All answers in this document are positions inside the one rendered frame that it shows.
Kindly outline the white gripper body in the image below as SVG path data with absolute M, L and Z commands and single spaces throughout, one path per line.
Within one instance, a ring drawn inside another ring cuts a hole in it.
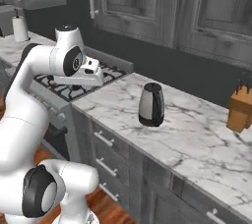
M 103 71 L 101 68 L 98 68 L 94 74 L 85 74 L 82 71 L 78 71 L 72 77 L 54 76 L 54 80 L 57 84 L 78 84 L 88 86 L 101 86 L 104 82 Z

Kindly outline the steel stove with black grates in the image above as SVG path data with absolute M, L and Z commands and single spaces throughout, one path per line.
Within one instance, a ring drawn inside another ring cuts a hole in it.
M 31 83 L 31 94 L 39 98 L 49 114 L 49 126 L 44 136 L 44 145 L 58 158 L 80 162 L 75 123 L 72 117 L 71 103 L 104 85 L 130 74 L 134 70 L 131 62 L 116 58 L 101 51 L 87 47 L 86 58 L 91 62 L 95 73 L 103 71 L 104 82 L 101 86 L 57 84 L 53 76 L 36 76 Z

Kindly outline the silver and black kettle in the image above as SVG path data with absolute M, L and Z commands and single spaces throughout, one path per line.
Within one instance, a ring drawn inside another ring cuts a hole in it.
M 158 83 L 145 84 L 139 102 L 139 122 L 148 127 L 159 127 L 164 119 L 164 97 Z

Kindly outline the grey wooden drawer front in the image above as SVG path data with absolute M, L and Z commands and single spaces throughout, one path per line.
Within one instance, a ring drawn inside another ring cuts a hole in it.
M 242 216 L 235 210 L 232 210 L 230 206 L 220 202 L 218 199 L 214 199 L 201 189 L 191 186 L 175 175 L 172 176 L 170 188 L 213 224 L 216 223 L 206 215 L 206 212 L 211 211 L 213 208 L 218 210 L 217 217 L 226 224 L 252 224 L 252 220 Z
M 126 211 L 129 210 L 129 192 L 128 188 L 110 175 L 99 173 L 99 183 L 106 183 L 106 187 L 114 194 L 119 194 L 118 203 Z
M 117 154 L 113 150 L 109 150 L 105 147 L 96 146 L 95 147 L 95 158 L 94 164 L 96 168 L 104 173 L 105 175 L 110 175 L 106 170 L 104 170 L 100 165 L 98 165 L 95 160 L 97 158 L 104 158 L 104 163 L 109 166 L 112 170 L 117 168 L 117 176 L 113 177 L 117 179 L 120 183 L 124 184 L 125 186 L 129 186 L 129 162 Z
M 104 128 L 103 126 L 99 125 L 98 123 L 93 123 L 93 135 L 94 132 L 100 132 L 102 131 L 102 135 L 107 138 L 108 140 L 112 140 L 114 139 L 114 144 L 113 147 L 110 147 L 108 145 L 108 147 L 112 148 L 113 150 L 115 150 L 116 152 L 118 152 L 121 156 L 124 156 L 125 158 L 129 157 L 129 146 L 127 145 L 126 142 L 124 142 L 120 137 L 116 136 L 114 133 L 112 133 L 111 131 L 107 130 L 106 128 Z

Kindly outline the white paper towel roll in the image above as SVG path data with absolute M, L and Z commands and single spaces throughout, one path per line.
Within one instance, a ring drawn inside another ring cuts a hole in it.
M 24 42 L 28 41 L 29 34 L 28 34 L 28 27 L 26 23 L 26 19 L 23 16 L 19 15 L 19 11 L 14 9 L 15 15 L 12 19 L 13 24 L 13 32 L 16 42 Z

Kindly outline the wooden knife block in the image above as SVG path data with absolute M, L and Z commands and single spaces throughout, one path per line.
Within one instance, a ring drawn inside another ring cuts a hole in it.
M 237 80 L 236 88 L 229 100 L 226 126 L 238 133 L 252 125 L 252 76 L 245 72 Z

